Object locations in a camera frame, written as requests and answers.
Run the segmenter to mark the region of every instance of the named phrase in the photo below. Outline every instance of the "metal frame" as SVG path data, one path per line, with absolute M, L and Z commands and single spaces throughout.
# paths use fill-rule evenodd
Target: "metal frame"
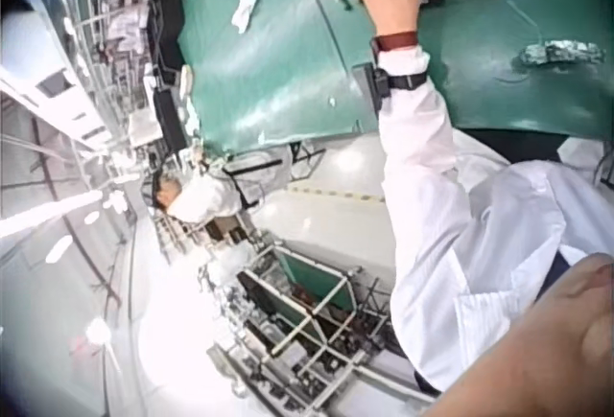
M 303 320 L 300 323 L 298 323 L 298 325 L 294 326 L 293 330 L 281 342 L 275 345 L 275 347 L 272 349 L 272 351 L 269 354 L 267 354 L 265 357 L 261 359 L 262 363 L 266 363 L 272 358 L 276 358 L 283 351 L 283 349 L 286 348 L 290 344 L 290 342 L 292 342 L 296 338 L 296 336 L 299 333 L 302 333 L 305 330 L 305 328 L 310 323 L 314 326 L 314 329 L 319 334 L 322 344 L 330 345 L 332 342 L 334 342 L 337 339 L 337 337 L 339 337 L 342 334 L 342 332 L 345 329 L 347 329 L 349 324 L 352 322 L 352 320 L 355 318 L 356 314 L 358 313 L 358 304 L 356 302 L 356 296 L 354 294 L 354 289 L 352 288 L 350 278 L 353 275 L 355 275 L 357 272 L 359 272 L 361 270 L 360 268 L 350 270 L 346 274 L 343 274 L 342 272 L 335 270 L 334 268 L 324 266 L 312 259 L 306 258 L 305 256 L 302 256 L 300 254 L 297 254 L 291 251 L 290 249 L 288 249 L 287 247 L 281 245 L 280 243 L 273 243 L 273 244 L 268 245 L 263 251 L 261 251 L 257 256 L 255 256 L 250 261 L 249 264 L 253 265 L 259 259 L 269 254 L 270 252 L 273 252 L 276 256 L 277 256 L 277 253 L 282 253 L 282 254 L 287 254 L 289 256 L 295 257 L 296 259 L 299 259 L 300 261 L 304 262 L 305 264 L 309 266 L 313 266 L 317 268 L 318 270 L 325 271 L 327 273 L 330 273 L 331 275 L 338 277 L 339 283 L 337 283 L 337 285 L 334 288 L 332 288 L 328 292 L 328 294 L 312 310 L 307 310 L 304 307 L 302 307 L 299 303 L 297 303 L 295 300 L 288 297 L 286 294 L 283 294 L 282 292 L 277 290 L 277 288 L 274 288 L 272 285 L 266 282 L 262 277 L 256 275 L 253 271 L 249 269 L 245 270 L 246 275 L 248 275 L 256 283 L 258 283 L 263 289 L 267 290 L 274 297 L 277 297 L 283 303 L 286 303 L 287 305 L 289 305 L 294 310 L 296 310 L 297 312 L 301 313 L 304 316 Z M 321 313 L 324 310 L 324 308 L 326 308 L 326 306 L 330 303 L 333 297 L 335 297 L 335 295 L 337 295 L 344 288 L 347 288 L 349 291 L 350 297 L 352 299 L 353 310 L 348 315 L 347 319 L 341 325 L 339 325 L 338 323 L 335 323 L 335 324 L 338 324 L 337 331 L 335 331 L 335 333 L 333 333 L 333 335 L 331 335 L 330 338 L 327 338 L 326 334 L 324 333 L 321 326 L 319 325 L 318 320 L 316 319 L 316 315 Z M 326 350 L 324 348 L 320 348 L 319 351 L 316 352 L 316 354 L 310 359 L 310 362 L 301 369 L 298 375 L 300 376 L 304 374 L 309 369 L 309 367 L 313 363 L 315 363 L 325 351 Z
M 285 318 L 283 315 L 278 314 L 277 317 L 279 319 L 283 320 L 288 325 L 290 325 L 290 326 L 293 325 L 292 322 L 290 320 L 288 320 L 287 318 Z M 377 336 L 379 331 L 382 329 L 382 327 L 384 327 L 386 325 L 388 320 L 389 319 L 387 317 L 382 318 L 380 320 L 380 322 L 378 323 L 378 325 L 373 329 L 373 331 L 369 335 L 369 338 L 374 338 L 375 336 Z M 347 365 L 345 366 L 345 369 L 342 372 L 343 380 L 341 380 L 341 381 L 334 380 L 333 382 L 331 382 L 324 389 L 324 391 L 322 391 L 320 396 L 318 396 L 310 404 L 310 406 L 305 409 L 305 411 L 301 415 L 307 417 L 307 416 L 310 415 L 309 412 L 311 412 L 313 410 L 319 410 L 319 407 L 322 406 L 326 402 L 326 400 L 328 400 L 328 398 L 330 398 L 330 396 L 332 396 L 343 385 L 344 381 L 347 378 L 349 378 L 351 373 L 356 373 L 358 375 L 362 375 L 362 376 L 368 377 L 368 378 L 372 379 L 373 381 L 378 382 L 379 384 L 381 384 L 381 385 L 383 385 L 383 386 L 385 386 L 385 387 L 395 391 L 396 393 L 399 393 L 401 395 L 407 396 L 409 398 L 415 398 L 415 399 L 423 401 L 424 403 L 427 403 L 427 404 L 432 404 L 432 403 L 435 402 L 435 398 L 433 398 L 433 397 L 431 397 L 429 395 L 426 395 L 426 394 L 422 393 L 421 391 L 413 389 L 413 388 L 411 388 L 409 386 L 406 386 L 402 382 L 399 382 L 399 381 L 396 381 L 394 379 L 391 379 L 390 377 L 386 377 L 386 376 L 380 374 L 379 372 L 370 369 L 366 365 L 360 364 L 360 361 L 362 361 L 363 359 L 366 359 L 366 357 L 367 357 L 367 353 L 365 352 L 365 350 L 359 350 L 352 358 L 349 358 L 346 355 L 338 352 L 334 348 L 332 348 L 332 347 L 330 347 L 328 345 L 322 344 L 316 338 L 310 336 L 307 333 L 301 332 L 300 334 L 302 336 L 304 336 L 307 340 L 310 340 L 311 342 L 315 343 L 316 345 L 319 345 L 321 348 L 324 349 L 324 351 L 328 352 L 332 356 L 334 356 L 337 359 L 340 359 L 340 360 L 342 360 L 342 361 L 347 363 Z
M 356 294 L 352 287 L 353 282 L 351 281 L 352 276 L 356 275 L 360 271 L 359 268 L 354 269 L 349 272 L 342 272 L 330 266 L 321 264 L 313 259 L 305 257 L 299 253 L 296 253 L 288 249 L 287 247 L 285 247 L 283 243 L 280 243 L 280 242 L 275 242 L 275 243 L 267 245 L 261 252 L 259 252 L 250 261 L 249 265 L 252 266 L 253 264 L 257 263 L 260 259 L 262 259 L 264 256 L 268 255 L 271 252 L 275 255 L 275 257 L 277 257 L 278 260 L 280 259 L 279 254 L 285 254 L 290 257 L 294 257 L 295 259 L 298 259 L 299 261 L 305 263 L 306 265 L 312 266 L 321 271 L 325 271 L 340 279 L 339 283 L 334 288 L 332 288 L 328 292 L 328 294 L 326 294 L 326 296 L 318 303 L 318 305 L 314 309 L 309 311 L 305 309 L 303 306 L 301 306 L 298 302 L 293 300 L 291 297 L 287 296 L 286 294 L 283 294 L 282 292 L 280 292 L 278 289 L 276 289 L 275 287 L 273 287 L 271 284 L 269 284 L 267 281 L 263 279 L 266 276 L 266 274 L 272 270 L 272 268 L 275 268 L 275 266 L 272 266 L 272 268 L 265 270 L 265 272 L 261 276 L 256 275 L 251 270 L 245 270 L 246 274 L 250 278 L 252 278 L 256 283 L 258 283 L 264 290 L 270 292 L 272 296 L 277 297 L 278 299 L 281 299 L 282 302 L 287 303 L 294 310 L 300 312 L 301 314 L 305 316 L 304 319 L 300 323 L 298 323 L 298 325 L 295 325 L 294 322 L 286 318 L 283 314 L 278 313 L 276 315 L 278 319 L 286 323 L 289 327 L 292 328 L 292 330 L 287 336 L 284 337 L 284 339 L 281 342 L 275 345 L 275 347 L 271 350 L 270 353 L 268 353 L 264 357 L 260 358 L 259 356 L 253 354 L 254 358 L 258 359 L 259 364 L 266 367 L 266 363 L 268 361 L 275 358 L 279 353 L 283 351 L 284 348 L 286 348 L 286 346 L 290 342 L 292 342 L 298 336 L 302 336 L 303 338 L 307 339 L 308 341 L 312 342 L 313 344 L 319 347 L 319 349 L 307 360 L 307 362 L 303 364 L 300 370 L 296 373 L 296 376 L 300 378 L 304 374 L 309 373 L 310 375 L 312 375 L 313 377 L 315 377 L 316 379 L 324 383 L 325 388 L 310 404 L 306 405 L 303 402 L 303 404 L 306 406 L 305 406 L 304 411 L 301 413 L 301 416 L 307 417 L 309 415 L 312 415 L 314 411 L 321 410 L 321 408 L 326 404 L 326 402 L 342 386 L 346 384 L 347 380 L 352 376 L 352 374 L 357 374 L 359 376 L 364 376 L 366 378 L 369 378 L 371 381 L 376 382 L 384 386 L 385 388 L 392 390 L 395 393 L 406 396 L 408 398 L 417 399 L 428 405 L 435 401 L 434 398 L 418 391 L 417 389 L 411 388 L 410 386 L 408 386 L 407 384 L 401 381 L 397 381 L 395 379 L 387 377 L 379 372 L 376 372 L 370 369 L 366 365 L 362 364 L 362 362 L 368 359 L 368 352 L 365 351 L 364 349 L 359 350 L 358 352 L 356 352 L 355 355 L 349 358 L 346 355 L 337 351 L 332 346 L 332 343 L 344 331 L 351 330 L 350 324 L 352 323 L 354 319 L 356 319 L 357 316 L 360 315 L 360 313 L 368 313 L 379 319 L 375 327 L 372 329 L 372 331 L 367 336 L 369 340 L 373 340 L 375 337 L 377 337 L 380 331 L 382 330 L 382 328 L 386 326 L 387 323 L 390 322 L 390 314 L 387 312 L 384 312 L 382 308 L 378 306 L 378 304 L 373 305 L 373 302 L 375 301 L 370 300 L 371 298 L 374 299 L 373 293 L 376 291 L 377 284 L 379 283 L 378 278 L 375 278 L 372 284 L 361 285 L 366 288 L 366 297 L 365 297 L 365 300 L 362 300 L 359 304 L 357 303 Z M 327 338 L 325 333 L 322 331 L 319 325 L 319 321 L 317 320 L 316 315 L 321 313 L 322 310 L 330 303 L 333 297 L 345 287 L 348 288 L 349 293 L 351 295 L 353 310 L 351 313 L 349 313 L 348 317 L 345 319 L 343 323 L 340 323 L 339 321 L 331 319 L 330 317 L 324 317 L 324 319 L 326 319 L 327 321 L 330 321 L 331 323 L 335 324 L 338 327 L 335 333 L 333 333 L 333 335 Z M 312 334 L 310 334 L 309 332 L 305 330 L 306 326 L 308 326 L 310 322 L 313 323 L 317 333 L 319 334 L 318 335 L 319 338 L 312 336 Z M 330 379 L 326 379 L 325 377 L 323 377 L 313 367 L 316 361 L 318 361 L 318 359 L 324 353 L 328 353 L 345 363 L 344 369 L 341 372 L 339 372 L 337 374 L 337 377 L 332 381 Z

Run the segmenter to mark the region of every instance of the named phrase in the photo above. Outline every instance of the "fluorescent light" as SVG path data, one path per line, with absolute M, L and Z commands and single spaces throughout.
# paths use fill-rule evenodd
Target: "fluorescent light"
M 96 220 L 98 220 L 99 217 L 100 213 L 98 211 L 94 211 L 93 213 L 89 213 L 87 216 L 85 216 L 83 222 L 85 222 L 85 225 L 91 225 Z
M 111 330 L 101 317 L 96 317 L 85 329 L 85 336 L 93 345 L 108 345 L 111 342 Z
M 86 69 L 87 62 L 85 62 L 85 59 L 83 58 L 83 56 L 77 54 L 76 58 L 77 58 L 77 65 L 79 65 L 82 69 Z
M 83 56 L 79 54 L 77 54 L 77 65 L 79 65 L 83 74 L 86 77 L 89 77 L 89 69 L 87 68 L 87 62 L 85 62 L 85 59 L 83 58 Z
M 124 175 L 120 175 L 118 177 L 115 177 L 113 179 L 113 182 L 117 185 L 122 185 L 125 184 L 127 182 L 132 182 L 133 180 L 138 180 L 141 178 L 141 174 L 139 173 L 132 173 L 132 174 L 124 174 Z
M 117 214 L 125 213 L 128 211 L 128 203 L 126 202 L 126 196 L 124 192 L 114 190 L 108 196 L 108 200 L 113 205 L 113 209 Z
M 64 235 L 63 237 L 61 237 L 58 240 L 58 242 L 54 245 L 54 247 L 51 248 L 51 251 L 49 251 L 49 254 L 47 254 L 47 257 L 45 258 L 45 262 L 47 264 L 55 264 L 57 261 L 59 261 L 59 259 L 61 259 L 61 256 L 64 255 L 64 252 L 68 250 L 68 248 L 70 247 L 72 243 L 73 243 L 72 235 Z
M 77 32 L 75 32 L 75 26 L 73 26 L 73 21 L 70 20 L 70 17 L 64 17 L 64 30 L 67 34 L 75 36 Z
M 41 225 L 55 216 L 64 215 L 87 204 L 99 201 L 102 197 L 103 193 L 100 190 L 92 190 L 86 194 L 75 195 L 60 201 L 43 203 L 23 213 L 2 219 L 0 220 L 0 238 Z

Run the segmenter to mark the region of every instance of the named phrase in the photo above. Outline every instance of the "green anti-static mat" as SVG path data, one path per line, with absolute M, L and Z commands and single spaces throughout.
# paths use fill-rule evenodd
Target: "green anti-static mat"
M 276 252 L 279 263 L 290 281 L 301 286 L 310 295 L 316 297 L 318 301 L 326 297 L 341 280 L 339 277 L 315 266 L 310 266 L 300 259 L 285 254 L 283 251 L 278 250 Z M 330 303 L 347 312 L 352 312 L 356 308 L 347 286 L 337 292 Z
M 604 65 L 523 70 L 518 53 L 538 32 L 505 0 L 446 0 L 424 10 L 420 40 L 453 124 L 609 139 L 612 0 L 512 0 L 545 39 L 595 42 Z M 248 30 L 230 24 L 238 0 L 184 0 L 179 39 L 195 74 L 201 133 L 216 151 L 373 131 L 350 77 L 371 59 L 364 9 L 339 0 L 258 0 Z

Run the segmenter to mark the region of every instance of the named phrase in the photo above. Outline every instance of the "paper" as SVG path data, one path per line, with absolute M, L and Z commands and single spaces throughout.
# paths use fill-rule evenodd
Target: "paper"
M 239 34 L 244 34 L 248 29 L 249 19 L 258 0 L 239 0 L 239 7 L 232 15 L 232 25 L 236 26 Z

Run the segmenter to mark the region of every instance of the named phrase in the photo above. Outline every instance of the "worker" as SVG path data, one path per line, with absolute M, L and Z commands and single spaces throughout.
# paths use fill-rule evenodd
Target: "worker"
M 426 413 L 614 415 L 614 260 L 577 263 Z
M 204 155 L 195 154 L 197 162 Z M 198 169 L 185 182 L 156 171 L 146 181 L 144 198 L 154 208 L 184 222 L 209 222 L 258 205 L 269 193 L 292 180 L 289 146 L 253 151 L 225 163 L 222 159 Z
M 416 377 L 437 393 L 570 266 L 614 254 L 614 207 L 576 171 L 552 162 L 511 165 L 463 189 L 446 104 L 417 44 L 420 0 L 364 2 L 379 67 L 411 78 L 392 87 L 379 113 L 396 239 L 390 309 Z

